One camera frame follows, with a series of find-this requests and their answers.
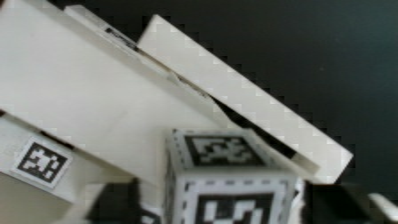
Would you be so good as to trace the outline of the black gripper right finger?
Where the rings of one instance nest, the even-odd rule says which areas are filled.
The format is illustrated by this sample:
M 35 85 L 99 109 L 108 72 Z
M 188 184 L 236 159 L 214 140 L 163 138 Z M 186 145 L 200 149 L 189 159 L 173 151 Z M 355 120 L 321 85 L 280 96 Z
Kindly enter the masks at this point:
M 303 189 L 301 224 L 398 224 L 353 184 L 308 184 Z

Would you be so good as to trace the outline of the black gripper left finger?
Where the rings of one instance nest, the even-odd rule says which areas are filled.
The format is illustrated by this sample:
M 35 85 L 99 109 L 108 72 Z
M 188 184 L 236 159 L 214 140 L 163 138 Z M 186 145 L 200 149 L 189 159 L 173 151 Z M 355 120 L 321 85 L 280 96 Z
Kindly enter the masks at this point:
M 67 213 L 63 224 L 138 224 L 138 181 L 88 184 Z

